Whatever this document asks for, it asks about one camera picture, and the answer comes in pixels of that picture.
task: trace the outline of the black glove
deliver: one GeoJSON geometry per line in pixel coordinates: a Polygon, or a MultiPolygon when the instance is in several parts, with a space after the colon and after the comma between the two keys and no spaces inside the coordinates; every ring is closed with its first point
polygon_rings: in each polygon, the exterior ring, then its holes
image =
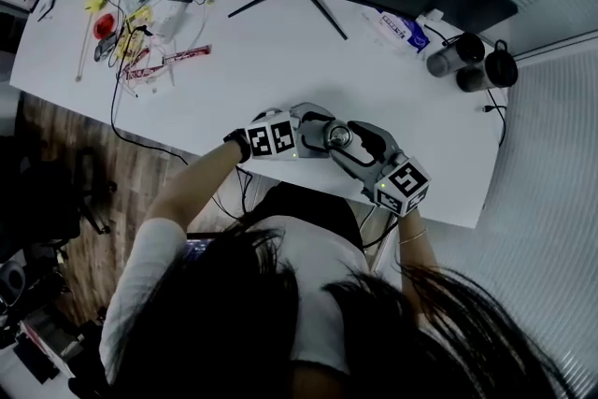
{"type": "Polygon", "coordinates": [[[237,128],[233,130],[230,134],[225,136],[222,141],[226,143],[227,141],[235,141],[239,148],[241,148],[241,161],[240,163],[246,162],[249,158],[251,158],[251,147],[249,146],[249,142],[247,140],[247,136],[245,135],[245,130],[242,128],[237,128]]]}

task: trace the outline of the wooden floor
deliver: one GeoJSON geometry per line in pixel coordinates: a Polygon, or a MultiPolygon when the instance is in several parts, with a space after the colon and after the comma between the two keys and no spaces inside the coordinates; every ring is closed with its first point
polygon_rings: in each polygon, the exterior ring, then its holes
{"type": "MultiPolygon", "coordinates": [[[[167,153],[118,139],[109,125],[28,94],[23,97],[17,124],[18,132],[33,132],[44,142],[42,160],[62,159],[73,170],[77,151],[93,148],[107,179],[118,185],[98,209],[111,233],[98,235],[88,222],[81,221],[80,236],[64,247],[68,255],[68,261],[63,265],[64,277],[71,293],[62,298],[59,306],[72,322],[82,324],[94,319],[101,306],[109,304],[148,207],[164,182],[184,168],[184,164],[167,153]]],[[[161,146],[134,135],[124,135],[144,144],[161,146]]],[[[174,151],[188,162],[196,158],[189,153],[174,151]]],[[[267,190],[278,183],[271,178],[255,177],[248,190],[248,208],[253,208],[267,190]]],[[[240,186],[236,174],[227,178],[218,197],[229,212],[240,216],[240,186]]],[[[371,207],[349,203],[361,224],[371,207]]],[[[388,220],[387,212],[377,208],[363,228],[363,241],[367,243],[378,237],[388,220]]],[[[210,202],[193,221],[190,231],[218,231],[231,221],[210,202]]],[[[375,252],[367,253],[371,261],[375,252]]]]}

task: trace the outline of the long dark hair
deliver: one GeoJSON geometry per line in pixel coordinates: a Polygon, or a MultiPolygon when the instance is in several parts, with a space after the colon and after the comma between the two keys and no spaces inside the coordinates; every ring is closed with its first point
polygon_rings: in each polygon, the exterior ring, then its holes
{"type": "MultiPolygon", "coordinates": [[[[276,231],[239,223],[199,257],[181,255],[131,320],[114,397],[290,396],[299,291],[276,231]]],[[[554,362],[479,285],[404,268],[425,311],[363,273],[324,286],[344,322],[355,397],[574,397],[554,362]]]]}

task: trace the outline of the white table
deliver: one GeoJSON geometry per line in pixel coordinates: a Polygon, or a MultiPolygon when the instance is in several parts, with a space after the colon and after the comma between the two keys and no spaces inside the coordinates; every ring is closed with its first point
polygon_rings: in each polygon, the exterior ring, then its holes
{"type": "MultiPolygon", "coordinates": [[[[313,102],[337,118],[369,121],[390,131],[432,176],[422,216],[476,226],[488,191],[502,124],[482,113],[486,93],[462,93],[454,77],[434,78],[425,62],[400,58],[376,45],[361,7],[324,0],[349,36],[343,41],[309,0],[268,0],[232,19],[250,0],[217,0],[207,7],[197,46],[210,55],[173,66],[175,87],[149,100],[121,96],[116,124],[165,145],[204,154],[268,107],[313,102]]],[[[84,0],[56,0],[48,19],[30,16],[11,84],[61,107],[109,123],[115,70],[87,51],[83,79],[75,82],[88,14],[84,0]]],[[[101,13],[113,11],[105,7],[101,13]]],[[[202,23],[193,4],[173,42],[185,50],[202,23]]],[[[432,26],[447,36],[456,29],[432,26]]],[[[429,33],[438,50],[440,41],[429,33]]],[[[173,46],[166,48],[173,51],[173,46]]],[[[367,202],[362,185],[330,160],[250,161],[245,167],[314,190],[367,202]]]]}

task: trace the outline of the monitor stand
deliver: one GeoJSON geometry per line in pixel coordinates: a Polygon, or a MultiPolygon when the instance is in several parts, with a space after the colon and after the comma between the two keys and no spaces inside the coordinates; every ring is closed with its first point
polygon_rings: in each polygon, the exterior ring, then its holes
{"type": "MultiPolygon", "coordinates": [[[[248,8],[251,8],[253,6],[257,6],[258,4],[261,4],[264,1],[266,1],[266,0],[254,0],[253,2],[249,2],[242,8],[239,8],[238,10],[235,10],[235,12],[228,14],[228,17],[230,19],[231,17],[235,16],[236,14],[240,14],[243,10],[247,10],[248,8]]],[[[328,22],[333,25],[333,27],[340,34],[340,36],[342,36],[345,40],[347,40],[347,36],[345,35],[345,33],[340,29],[338,24],[335,22],[335,19],[332,18],[332,16],[328,13],[328,11],[321,4],[321,2],[319,0],[311,0],[311,2],[313,2],[314,6],[316,6],[318,8],[318,10],[321,12],[321,14],[328,20],[328,22]]]]}

